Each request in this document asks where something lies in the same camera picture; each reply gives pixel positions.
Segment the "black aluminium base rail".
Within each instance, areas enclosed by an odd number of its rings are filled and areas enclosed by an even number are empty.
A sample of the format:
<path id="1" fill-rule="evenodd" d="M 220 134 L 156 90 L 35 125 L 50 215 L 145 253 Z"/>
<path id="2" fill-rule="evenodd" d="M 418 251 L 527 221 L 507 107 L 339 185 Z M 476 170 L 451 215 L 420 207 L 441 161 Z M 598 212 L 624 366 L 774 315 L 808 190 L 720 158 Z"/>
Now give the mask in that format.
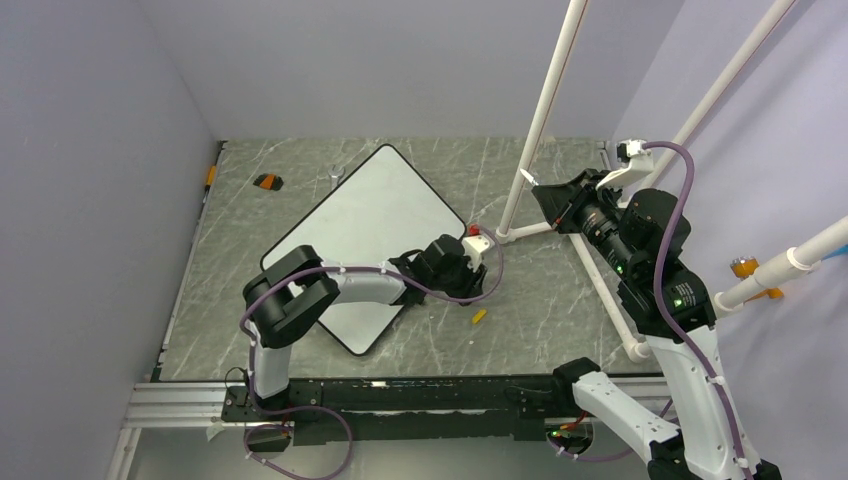
<path id="1" fill-rule="evenodd" d="M 510 437 L 541 440 L 580 410 L 551 392 L 552 376 L 295 379 L 283 402 L 258 411 L 242 382 L 160 382 L 135 386 L 126 428 L 293 428 L 297 446 L 346 438 L 406 440 Z"/>

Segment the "silver open-end wrench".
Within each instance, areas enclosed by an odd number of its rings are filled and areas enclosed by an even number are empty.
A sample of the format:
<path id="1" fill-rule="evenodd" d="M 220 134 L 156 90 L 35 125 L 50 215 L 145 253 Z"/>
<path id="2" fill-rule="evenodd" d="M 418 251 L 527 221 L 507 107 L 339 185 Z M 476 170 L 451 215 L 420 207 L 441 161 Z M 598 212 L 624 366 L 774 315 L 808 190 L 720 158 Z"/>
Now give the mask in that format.
<path id="1" fill-rule="evenodd" d="M 334 184 L 340 182 L 344 175 L 345 168 L 343 166 L 332 166 L 329 169 L 329 177 Z"/>

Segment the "white yellow marker pen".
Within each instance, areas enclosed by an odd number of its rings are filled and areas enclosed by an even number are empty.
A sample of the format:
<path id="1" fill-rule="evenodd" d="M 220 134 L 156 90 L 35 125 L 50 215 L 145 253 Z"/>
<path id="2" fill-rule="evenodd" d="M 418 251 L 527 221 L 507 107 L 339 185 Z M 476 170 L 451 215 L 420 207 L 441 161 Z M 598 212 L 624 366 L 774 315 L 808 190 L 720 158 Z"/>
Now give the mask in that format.
<path id="1" fill-rule="evenodd" d="M 534 176 L 533 176 L 530 172 L 528 172 L 526 169 L 520 169 L 520 170 L 519 170 L 519 173 L 520 173 L 520 174 L 522 175 L 522 177 L 523 177 L 523 178 L 524 178 L 524 179 L 525 179 L 528 183 L 530 183 L 532 186 L 537 186 L 537 185 L 538 185 L 538 182 L 537 182 L 537 180 L 535 179 L 535 177 L 534 177 Z"/>

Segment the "yellow marker cap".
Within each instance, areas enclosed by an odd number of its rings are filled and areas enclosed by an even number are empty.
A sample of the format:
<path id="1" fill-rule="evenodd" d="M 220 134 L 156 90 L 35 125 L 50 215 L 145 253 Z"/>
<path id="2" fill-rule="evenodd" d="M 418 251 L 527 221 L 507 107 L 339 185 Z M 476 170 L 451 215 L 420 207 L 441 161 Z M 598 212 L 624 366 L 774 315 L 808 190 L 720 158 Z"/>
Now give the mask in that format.
<path id="1" fill-rule="evenodd" d="M 482 320 L 482 319 L 483 319 L 483 318 L 487 315 L 487 313 L 488 313 L 488 311 L 487 311 L 486 309 L 481 309 L 481 310 L 479 310 L 479 311 L 478 311 L 478 312 L 476 312 L 476 313 L 474 314 L 474 316 L 472 317 L 472 319 L 471 319 L 471 323 L 472 323 L 473 325 L 477 325 L 477 324 L 479 324 L 479 323 L 480 323 L 480 321 L 481 321 L 481 320 Z"/>

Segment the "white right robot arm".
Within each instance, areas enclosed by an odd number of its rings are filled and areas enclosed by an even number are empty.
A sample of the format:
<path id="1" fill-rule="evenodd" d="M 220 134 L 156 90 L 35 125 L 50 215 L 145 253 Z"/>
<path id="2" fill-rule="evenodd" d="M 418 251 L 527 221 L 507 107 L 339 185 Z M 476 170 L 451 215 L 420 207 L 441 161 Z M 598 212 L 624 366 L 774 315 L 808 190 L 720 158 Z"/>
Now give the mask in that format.
<path id="1" fill-rule="evenodd" d="M 652 479 L 779 478 L 744 434 L 723 377 L 709 292 L 680 260 L 691 227 L 679 199 L 648 188 L 620 207 L 619 192 L 603 179 L 588 169 L 532 194 L 554 231 L 584 238 L 617 275 L 620 302 L 661 367 L 677 418 L 651 412 L 585 358 L 554 371 L 553 406 L 602 421 Z"/>

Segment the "black framed whiteboard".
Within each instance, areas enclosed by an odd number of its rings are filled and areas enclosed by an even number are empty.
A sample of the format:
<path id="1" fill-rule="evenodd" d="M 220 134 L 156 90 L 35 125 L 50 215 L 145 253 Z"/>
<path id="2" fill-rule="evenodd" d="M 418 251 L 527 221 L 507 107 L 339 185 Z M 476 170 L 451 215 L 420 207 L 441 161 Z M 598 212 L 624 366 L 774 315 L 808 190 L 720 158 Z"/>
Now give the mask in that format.
<path id="1" fill-rule="evenodd" d="M 263 255 L 260 268 L 300 245 L 324 260 L 375 265 L 465 231 L 465 221 L 411 163 L 383 144 Z"/>

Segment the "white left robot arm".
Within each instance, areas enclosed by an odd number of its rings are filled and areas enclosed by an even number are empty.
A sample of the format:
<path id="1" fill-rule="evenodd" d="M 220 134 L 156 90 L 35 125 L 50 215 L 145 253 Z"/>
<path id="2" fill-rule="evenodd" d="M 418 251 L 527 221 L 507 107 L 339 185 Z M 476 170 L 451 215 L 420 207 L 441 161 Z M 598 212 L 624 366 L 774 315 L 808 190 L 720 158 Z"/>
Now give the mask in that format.
<path id="1" fill-rule="evenodd" d="M 248 407 L 264 420 L 289 405 L 293 345 L 334 305 L 419 305 L 432 296 L 469 305 L 487 297 L 483 255 L 494 248 L 490 232 L 455 238 L 443 234 L 425 249 L 407 251 L 374 266 L 325 260 L 310 245 L 295 248 L 249 281 L 239 321 L 249 338 L 245 374 Z"/>

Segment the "orange black hex key set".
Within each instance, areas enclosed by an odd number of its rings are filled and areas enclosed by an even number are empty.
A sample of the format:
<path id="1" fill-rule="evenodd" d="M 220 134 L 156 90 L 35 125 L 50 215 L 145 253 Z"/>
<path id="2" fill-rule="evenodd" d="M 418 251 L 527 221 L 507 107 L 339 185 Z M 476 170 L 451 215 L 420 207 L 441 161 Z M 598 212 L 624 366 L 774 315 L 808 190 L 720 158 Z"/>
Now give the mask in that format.
<path id="1" fill-rule="evenodd" d="M 264 190 L 279 191 L 284 185 L 284 180 L 276 174 L 264 173 L 255 178 L 253 185 Z"/>

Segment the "yellow handled tool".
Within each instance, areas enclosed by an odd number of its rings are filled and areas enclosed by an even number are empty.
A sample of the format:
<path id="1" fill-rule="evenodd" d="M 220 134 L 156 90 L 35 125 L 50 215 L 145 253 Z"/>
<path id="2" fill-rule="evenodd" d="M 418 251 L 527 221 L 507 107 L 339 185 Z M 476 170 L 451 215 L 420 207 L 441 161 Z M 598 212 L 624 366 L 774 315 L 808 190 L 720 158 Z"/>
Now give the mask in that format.
<path id="1" fill-rule="evenodd" d="M 211 186 L 212 186 L 212 184 L 215 180 L 216 169 L 217 169 L 217 166 L 212 165 L 207 172 L 205 182 L 204 182 L 204 191 L 205 192 L 208 192 L 211 189 Z"/>

